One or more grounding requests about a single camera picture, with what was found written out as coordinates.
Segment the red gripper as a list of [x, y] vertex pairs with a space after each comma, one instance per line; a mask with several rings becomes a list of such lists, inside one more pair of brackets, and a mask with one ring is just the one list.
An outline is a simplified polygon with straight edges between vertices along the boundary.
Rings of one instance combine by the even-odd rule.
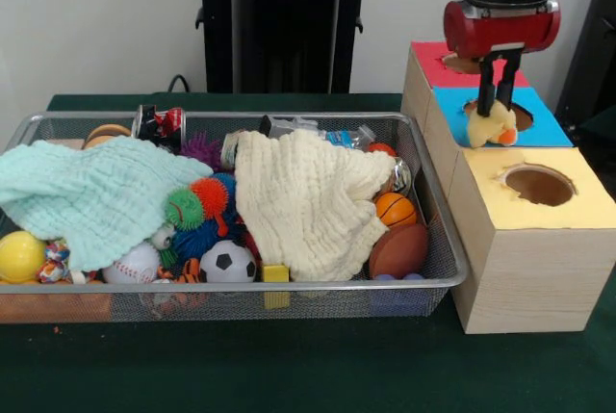
[[557, 37], [561, 12], [556, 0], [537, 8], [487, 9], [465, 1], [451, 1], [444, 10], [444, 33], [448, 49], [460, 58], [483, 58], [479, 62], [480, 82], [477, 113], [488, 117], [495, 99], [492, 52], [505, 60], [496, 98], [510, 105], [521, 51], [538, 52], [550, 47]]

